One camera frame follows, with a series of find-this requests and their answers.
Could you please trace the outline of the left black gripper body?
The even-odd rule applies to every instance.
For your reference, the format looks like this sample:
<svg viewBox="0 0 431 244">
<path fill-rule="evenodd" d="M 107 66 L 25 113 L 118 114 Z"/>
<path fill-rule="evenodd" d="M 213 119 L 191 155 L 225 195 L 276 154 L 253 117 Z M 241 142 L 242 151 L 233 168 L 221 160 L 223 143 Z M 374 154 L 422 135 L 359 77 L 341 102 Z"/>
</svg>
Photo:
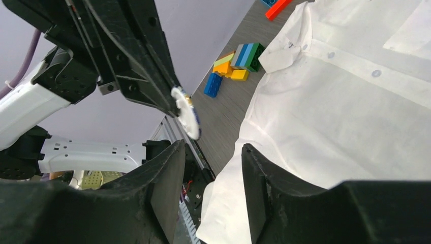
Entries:
<svg viewBox="0 0 431 244">
<path fill-rule="evenodd" d="M 125 97 L 128 85 L 133 85 L 138 76 L 112 38 L 112 3 L 4 1 L 11 12 L 41 31 L 55 45 L 45 57 L 41 71 L 31 79 L 32 84 L 73 104 L 96 88 L 103 94 L 119 90 Z"/>
</svg>

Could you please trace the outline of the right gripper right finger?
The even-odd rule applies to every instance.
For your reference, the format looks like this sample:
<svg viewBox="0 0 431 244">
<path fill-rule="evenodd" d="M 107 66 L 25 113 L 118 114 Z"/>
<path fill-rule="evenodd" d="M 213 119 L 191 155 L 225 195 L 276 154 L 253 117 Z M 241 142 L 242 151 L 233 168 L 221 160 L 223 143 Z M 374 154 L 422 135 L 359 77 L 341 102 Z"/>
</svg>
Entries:
<svg viewBox="0 0 431 244">
<path fill-rule="evenodd" d="M 252 243 L 430 243 L 430 182 L 350 180 L 327 190 L 247 143 L 241 154 Z"/>
</svg>

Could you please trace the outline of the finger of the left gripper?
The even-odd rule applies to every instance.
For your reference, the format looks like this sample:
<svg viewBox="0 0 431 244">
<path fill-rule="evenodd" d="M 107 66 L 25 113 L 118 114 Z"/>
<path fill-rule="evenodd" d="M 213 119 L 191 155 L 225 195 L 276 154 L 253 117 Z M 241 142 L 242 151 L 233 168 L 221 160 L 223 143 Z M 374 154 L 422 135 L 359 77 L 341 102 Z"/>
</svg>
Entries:
<svg viewBox="0 0 431 244">
<path fill-rule="evenodd" d="M 154 1 L 113 1 L 111 6 L 112 38 L 138 76 L 125 97 L 177 117 L 171 90 L 180 83 Z"/>
</svg>

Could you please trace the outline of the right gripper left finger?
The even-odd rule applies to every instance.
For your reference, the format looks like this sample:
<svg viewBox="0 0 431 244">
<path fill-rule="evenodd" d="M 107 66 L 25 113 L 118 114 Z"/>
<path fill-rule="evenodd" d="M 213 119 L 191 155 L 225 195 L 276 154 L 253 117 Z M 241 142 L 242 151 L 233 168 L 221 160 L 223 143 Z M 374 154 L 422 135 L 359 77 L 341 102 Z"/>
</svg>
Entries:
<svg viewBox="0 0 431 244">
<path fill-rule="evenodd" d="M 1 243 L 173 243 L 186 144 L 102 185 L 1 183 Z"/>
</svg>

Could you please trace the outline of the white shirt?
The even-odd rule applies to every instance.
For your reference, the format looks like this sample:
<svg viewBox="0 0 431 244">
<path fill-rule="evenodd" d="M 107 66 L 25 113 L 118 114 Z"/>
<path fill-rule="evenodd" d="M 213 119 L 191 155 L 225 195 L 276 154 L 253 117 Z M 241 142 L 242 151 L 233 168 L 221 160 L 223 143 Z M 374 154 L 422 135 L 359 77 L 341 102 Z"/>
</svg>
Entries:
<svg viewBox="0 0 431 244">
<path fill-rule="evenodd" d="M 430 1 L 301 3 L 259 61 L 233 157 L 204 192 L 199 239 L 251 243 L 246 143 L 323 188 L 430 179 Z"/>
</svg>

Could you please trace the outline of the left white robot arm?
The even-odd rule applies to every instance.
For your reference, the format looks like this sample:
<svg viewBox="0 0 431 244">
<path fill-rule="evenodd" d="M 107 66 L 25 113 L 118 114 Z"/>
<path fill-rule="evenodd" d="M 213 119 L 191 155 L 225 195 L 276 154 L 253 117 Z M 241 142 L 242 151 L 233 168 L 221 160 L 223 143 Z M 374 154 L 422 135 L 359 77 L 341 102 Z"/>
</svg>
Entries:
<svg viewBox="0 0 431 244">
<path fill-rule="evenodd" d="M 54 46 L 13 91 L 1 93 L 1 176 L 26 179 L 48 171 L 69 145 L 97 132 L 115 136 L 112 120 L 131 125 L 129 109 L 69 109 L 96 89 L 170 117 L 180 86 L 154 1 L 4 1 Z"/>
</svg>

